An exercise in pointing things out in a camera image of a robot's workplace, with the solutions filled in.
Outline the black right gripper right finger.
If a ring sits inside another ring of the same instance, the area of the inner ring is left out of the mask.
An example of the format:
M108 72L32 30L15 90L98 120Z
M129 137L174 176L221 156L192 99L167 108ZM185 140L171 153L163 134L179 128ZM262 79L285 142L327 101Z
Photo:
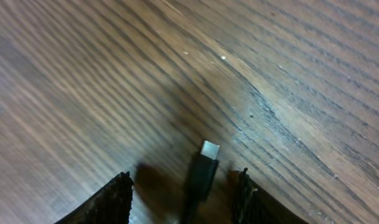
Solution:
M235 186L232 201L234 224L307 224L252 180L247 171L247 168L231 171Z

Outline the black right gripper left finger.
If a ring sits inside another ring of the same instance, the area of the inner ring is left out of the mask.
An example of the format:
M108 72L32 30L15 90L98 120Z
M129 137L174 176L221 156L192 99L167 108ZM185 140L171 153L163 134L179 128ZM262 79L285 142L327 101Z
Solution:
M121 172L55 224L128 224L134 182Z

